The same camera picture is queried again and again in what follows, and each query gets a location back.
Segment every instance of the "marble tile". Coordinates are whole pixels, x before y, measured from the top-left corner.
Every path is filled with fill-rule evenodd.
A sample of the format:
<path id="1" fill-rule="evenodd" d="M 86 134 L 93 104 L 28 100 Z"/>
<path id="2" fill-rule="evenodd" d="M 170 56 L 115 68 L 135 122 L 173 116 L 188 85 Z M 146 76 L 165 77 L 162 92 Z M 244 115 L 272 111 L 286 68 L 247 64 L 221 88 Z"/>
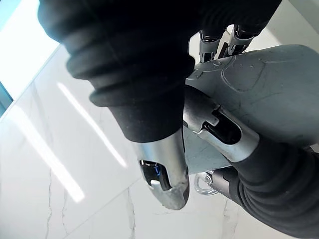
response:
<path id="1" fill-rule="evenodd" d="M 66 72 L 67 57 L 60 48 L 1 119 L 0 238 L 62 238 L 141 177 L 130 142 L 89 102 L 90 84 Z M 79 193 L 71 179 L 84 196 L 70 194 Z"/>
<path id="2" fill-rule="evenodd" d="M 227 31 L 231 33 L 232 29 L 232 25 L 228 26 Z M 301 44 L 319 52 L 318 41 L 319 34 L 316 30 L 290 1 L 283 0 L 266 28 L 251 42 L 246 51 Z"/>
<path id="3" fill-rule="evenodd" d="M 180 211 L 164 208 L 142 180 L 75 229 L 67 239 L 290 239 L 247 214 L 222 195 L 193 189 Z"/>

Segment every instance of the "gray vein in marble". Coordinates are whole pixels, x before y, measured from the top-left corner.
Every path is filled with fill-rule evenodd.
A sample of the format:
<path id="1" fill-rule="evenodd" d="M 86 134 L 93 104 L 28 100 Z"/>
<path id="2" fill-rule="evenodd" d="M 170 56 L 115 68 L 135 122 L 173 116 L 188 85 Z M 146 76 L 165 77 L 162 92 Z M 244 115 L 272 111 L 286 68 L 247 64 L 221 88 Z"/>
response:
<path id="1" fill-rule="evenodd" d="M 66 225 L 65 225 L 65 222 L 64 222 L 65 211 L 67 210 L 65 208 L 67 199 L 68 199 L 68 192 L 64 189 L 64 203 L 63 203 L 63 208 L 62 208 L 62 224 L 63 224 L 65 234 L 69 235 L 68 230 L 67 230 Z"/>
<path id="2" fill-rule="evenodd" d="M 165 213 L 153 213 L 154 215 L 167 215 L 167 214 L 172 214 L 171 212 L 165 212 Z"/>
<path id="3" fill-rule="evenodd" d="M 88 238 L 88 239 L 91 239 L 93 230 L 94 230 L 94 218 L 92 219 L 92 228 L 91 228 L 91 232 L 90 232 L 90 234 L 89 234 L 89 238 Z"/>
<path id="4" fill-rule="evenodd" d="M 46 234 L 45 234 L 45 239 L 48 238 L 49 235 L 49 223 L 52 217 L 52 207 L 51 207 L 51 196 L 52 196 L 52 192 L 51 192 L 51 186 L 52 186 L 52 170 L 50 169 L 50 184 L 49 184 L 49 216 L 46 220 Z"/>
<path id="5" fill-rule="evenodd" d="M 0 155 L 3 155 L 3 146 L 0 144 Z M 2 170 L 1 170 L 1 160 L 0 160 L 0 198 L 1 198 L 1 191 L 2 191 Z"/>
<path id="6" fill-rule="evenodd" d="M 138 181 L 142 180 L 142 176 L 139 177 L 137 180 L 135 180 L 133 183 L 131 183 L 129 185 L 129 188 L 137 183 Z M 77 229 L 79 229 L 79 227 L 81 227 L 83 224 L 85 224 L 86 222 L 88 222 L 89 220 L 93 219 L 94 216 L 99 213 L 102 209 L 104 209 L 107 205 L 109 205 L 112 201 L 114 201 L 115 199 L 117 199 L 121 194 L 123 194 L 124 192 L 126 192 L 127 189 L 124 189 L 123 191 L 121 191 L 120 193 L 118 193 L 114 198 L 112 198 L 110 201 L 108 201 L 106 204 L 104 204 L 100 209 L 98 209 L 95 213 L 93 213 L 91 216 L 89 216 L 84 222 L 80 223 L 75 229 L 69 231 L 69 234 L 73 233 L 74 231 L 76 231 Z"/>
<path id="7" fill-rule="evenodd" d="M 30 85 L 30 88 L 31 88 L 31 90 L 33 90 L 33 88 L 32 88 L 32 85 L 34 84 L 34 82 L 32 82 L 31 83 L 31 85 Z M 33 106 L 33 103 L 32 103 L 32 99 L 30 99 L 30 105 L 29 105 L 29 109 L 28 109 L 28 114 L 29 114 L 29 116 L 31 116 L 32 115 L 32 106 Z"/>
<path id="8" fill-rule="evenodd" d="M 30 85 L 30 88 L 32 90 L 32 96 L 34 98 L 34 102 L 35 102 L 36 107 L 39 111 L 39 117 L 41 119 L 42 126 L 43 126 L 44 133 L 45 133 L 45 140 L 50 145 L 50 147 L 52 147 L 53 146 L 53 135 L 52 135 L 52 132 L 50 130 L 49 122 L 46 118 L 47 114 L 45 112 L 45 108 L 42 104 L 42 100 L 40 98 L 40 95 L 38 93 L 38 90 L 37 90 L 34 82 Z"/>
<path id="9" fill-rule="evenodd" d="M 128 201 L 127 201 L 127 210 L 128 210 L 128 216 L 129 216 L 129 223 L 131 228 L 131 235 L 129 239 L 135 239 L 135 211 L 134 211 L 134 205 L 131 198 L 130 188 L 127 189 L 128 192 Z"/>
<path id="10" fill-rule="evenodd" d="M 224 207 L 224 217 L 222 224 L 221 239 L 233 239 L 235 238 L 235 231 L 238 224 L 238 206 L 231 205 L 230 200 L 227 199 Z"/>

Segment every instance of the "metal ring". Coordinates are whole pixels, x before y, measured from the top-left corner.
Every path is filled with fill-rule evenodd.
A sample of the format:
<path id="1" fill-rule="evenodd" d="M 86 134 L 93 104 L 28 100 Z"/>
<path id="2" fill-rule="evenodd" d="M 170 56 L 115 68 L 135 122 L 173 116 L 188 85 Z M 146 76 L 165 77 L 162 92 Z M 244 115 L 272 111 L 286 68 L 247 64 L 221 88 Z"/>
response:
<path id="1" fill-rule="evenodd" d="M 216 193 L 218 193 L 215 189 L 203 189 L 199 186 L 199 180 L 200 180 L 200 176 L 199 174 L 196 174 L 195 176 L 195 180 L 194 180 L 194 188 L 196 190 L 197 193 L 199 193 L 200 195 L 205 195 L 205 196 L 210 196 L 210 195 L 214 195 Z"/>

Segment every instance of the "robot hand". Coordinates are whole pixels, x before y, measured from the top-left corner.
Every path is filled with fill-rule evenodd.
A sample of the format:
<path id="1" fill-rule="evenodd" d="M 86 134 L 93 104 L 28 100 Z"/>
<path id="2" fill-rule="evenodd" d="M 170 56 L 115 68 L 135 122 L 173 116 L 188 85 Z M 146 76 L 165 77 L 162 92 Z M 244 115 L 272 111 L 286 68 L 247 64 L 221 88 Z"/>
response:
<path id="1" fill-rule="evenodd" d="M 201 29 L 218 38 L 230 24 L 264 24 L 280 2 L 43 0 L 38 18 L 70 53 L 70 74 L 94 86 L 90 100 L 109 107 L 135 144 L 154 195 L 180 209 L 189 187 L 181 135 L 184 83 L 194 69 L 188 41 Z"/>
<path id="2" fill-rule="evenodd" d="M 232 165 L 205 174 L 206 193 L 216 190 L 283 233 L 319 238 L 319 153 L 257 134 L 194 87 L 185 95 L 185 125 Z"/>

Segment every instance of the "robotic arm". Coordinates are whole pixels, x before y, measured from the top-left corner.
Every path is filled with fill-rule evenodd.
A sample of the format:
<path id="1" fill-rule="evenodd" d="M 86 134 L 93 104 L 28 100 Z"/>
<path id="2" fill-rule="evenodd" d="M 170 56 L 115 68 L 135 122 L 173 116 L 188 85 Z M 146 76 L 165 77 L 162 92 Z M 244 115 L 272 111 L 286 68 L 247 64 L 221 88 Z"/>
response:
<path id="1" fill-rule="evenodd" d="M 225 28 L 236 24 L 224 56 L 241 53 L 266 26 L 280 2 L 41 0 L 38 17 L 47 34 L 63 43 L 70 53 L 70 74 L 91 82 L 95 92 L 90 100 L 97 106 L 108 107 L 125 137 L 133 142 L 152 193 L 164 206 L 178 210 L 186 204 L 189 194 L 181 131 L 184 96 L 191 94 L 186 99 L 197 99 L 203 107 L 207 102 L 196 90 L 185 89 L 185 79 L 194 69 L 194 60 L 187 52 L 188 41 L 201 31 L 201 61 L 206 62 L 213 59 Z M 192 103 L 186 102 L 186 109 Z M 296 153 L 294 164 L 300 166 L 301 158 L 310 158 L 315 167 L 315 156 L 269 141 L 219 105 L 213 105 L 214 114 L 205 115 L 208 121 L 202 125 L 193 119 L 185 120 L 184 111 L 186 123 L 194 122 L 188 127 L 220 150 L 234 167 L 216 172 L 215 175 L 221 175 L 219 181 L 223 186 L 215 182 L 212 186 L 280 231 L 299 237 L 319 237 L 314 226 L 316 217 L 307 214 L 308 210 L 315 212 L 314 190 L 309 189 L 312 193 L 307 197 L 312 207 L 298 208 L 303 217 L 292 220 L 290 216 L 296 214 L 289 213 L 290 206 L 281 210 L 282 215 L 275 214 L 283 204 L 280 198 L 297 198 L 292 201 L 296 204 L 301 198 L 282 194 L 281 190 L 288 192 L 290 188 L 274 187 L 271 183 L 280 170 L 288 170 L 285 165 L 289 165 L 289 153 Z M 311 188 L 309 180 L 307 177 L 304 187 Z M 296 226 L 300 219 L 306 219 L 303 226 L 309 222 L 305 227 L 309 229 L 307 233 L 297 230 L 301 228 Z"/>

